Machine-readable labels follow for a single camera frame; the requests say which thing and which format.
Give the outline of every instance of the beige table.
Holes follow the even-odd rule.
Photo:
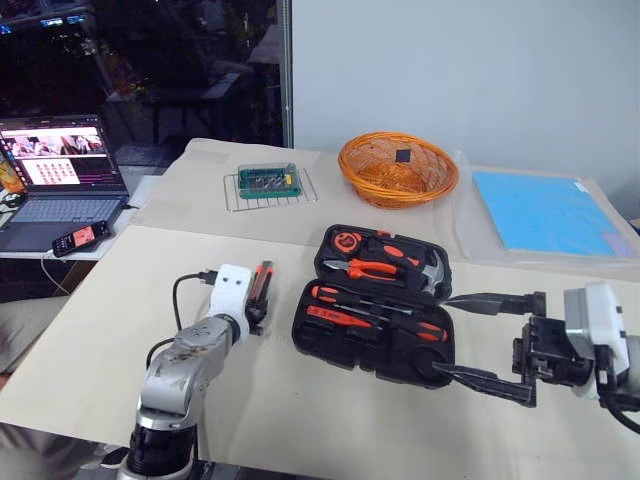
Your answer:
[[[398,385],[297,352],[291,323],[315,277],[314,254],[299,245],[129,227],[0,394],[0,421],[126,444],[146,352],[174,333],[174,279],[269,258],[276,274],[266,333],[231,353],[207,395],[206,443],[215,460],[340,479],[638,478],[640,437],[566,387],[539,384],[539,406],[527,409],[456,384]],[[544,290],[555,318],[563,318],[563,289],[593,280],[452,267],[456,294]],[[640,334],[640,284],[610,283],[627,332]],[[197,281],[180,287],[185,323],[204,313],[209,289]],[[511,342],[525,318],[450,313],[457,362],[515,380]]]
[[[507,252],[481,197],[471,184],[468,166],[462,169],[460,185],[451,195],[407,210],[383,210],[355,194],[342,177],[336,158],[335,153],[194,139],[163,175],[147,206],[133,222],[150,227],[311,246],[320,245],[329,225],[342,223],[437,243],[456,260],[566,273],[598,271],[607,278],[640,281],[638,258]],[[299,169],[305,169],[318,200],[276,208],[228,211],[223,178],[235,173],[241,164],[267,162],[293,162]],[[581,182],[620,235],[640,254],[640,237],[613,209],[598,185],[591,179],[581,179]]]

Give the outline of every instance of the smartphone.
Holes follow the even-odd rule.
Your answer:
[[[64,257],[80,248],[93,245],[100,240],[111,236],[107,222],[97,222],[88,227],[80,228],[75,232],[53,241],[53,254],[56,257]]]

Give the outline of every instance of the charging cable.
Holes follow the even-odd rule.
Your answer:
[[[217,275],[218,272],[205,270],[204,272],[183,275],[176,279],[175,283],[173,284],[171,299],[173,300],[173,314],[176,318],[176,327],[178,328],[178,331],[182,330],[182,322],[180,322],[180,312],[178,311],[178,285],[180,285],[180,282],[182,282],[183,280],[188,280],[190,278],[199,278],[202,282],[208,285],[213,285],[214,283],[216,283]]]
[[[40,257],[40,266],[42,267],[42,271],[44,272],[44,274],[47,276],[47,278],[49,280],[51,280],[53,282],[53,284],[58,287],[60,290],[62,290],[64,293],[66,293],[67,295],[71,295],[71,293],[69,293],[69,291],[64,288],[62,285],[60,285],[58,282],[55,281],[55,279],[49,274],[49,272],[47,272],[47,269],[44,266],[44,260],[47,257],[47,255],[50,255],[53,253],[53,250],[47,250],[46,252],[44,252],[42,254],[42,257]]]

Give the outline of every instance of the tool case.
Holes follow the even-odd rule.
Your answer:
[[[451,382],[431,366],[455,363],[453,322],[438,306],[451,295],[442,247],[333,225],[314,266],[318,278],[304,287],[293,322],[299,351],[394,382],[426,388]]]

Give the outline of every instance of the blue folder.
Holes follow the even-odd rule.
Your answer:
[[[577,179],[473,172],[505,248],[635,256]]]

